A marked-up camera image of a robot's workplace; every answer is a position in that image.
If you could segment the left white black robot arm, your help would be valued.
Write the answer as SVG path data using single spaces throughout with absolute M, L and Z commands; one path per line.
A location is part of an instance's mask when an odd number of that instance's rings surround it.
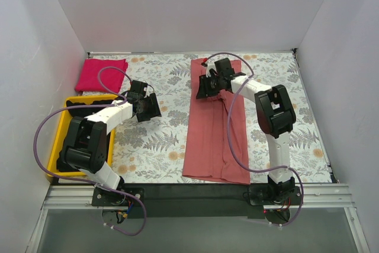
M 74 116 L 60 151 L 61 162 L 108 188 L 105 198 L 115 206 L 125 201 L 126 191 L 119 186 L 121 177 L 107 163 L 107 137 L 118 125 L 133 117 L 144 122 L 161 116 L 156 94 L 147 94 L 149 87 L 146 82 L 133 80 L 130 89 L 111 103 L 93 105 L 95 111 L 87 116 Z

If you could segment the salmon pink t shirt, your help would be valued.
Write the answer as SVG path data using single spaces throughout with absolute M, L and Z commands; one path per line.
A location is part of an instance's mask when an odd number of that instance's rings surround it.
M 233 94 L 222 90 L 215 97 L 197 99 L 203 58 L 191 61 L 191 99 L 182 175 L 188 178 L 249 184 L 250 173 L 234 159 L 227 140 L 227 115 Z

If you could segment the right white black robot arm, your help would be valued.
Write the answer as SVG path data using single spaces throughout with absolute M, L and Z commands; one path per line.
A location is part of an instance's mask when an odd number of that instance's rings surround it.
M 271 200 L 275 204 L 289 200 L 296 189 L 293 169 L 290 167 L 289 149 L 290 133 L 296 122 L 296 114 L 287 89 L 283 85 L 265 85 L 254 80 L 252 75 L 236 72 L 228 58 L 214 63 L 207 61 L 205 58 L 201 62 L 206 72 L 199 76 L 200 86 L 196 98 L 214 97 L 221 91 L 228 91 L 234 95 L 227 115 L 227 141 L 233 158 L 245 171 L 268 174 L 266 192 L 261 194 L 261 199 Z M 233 107 L 239 97 L 255 103 L 258 124 L 268 142 L 268 169 L 250 169 L 235 154 L 230 124 Z

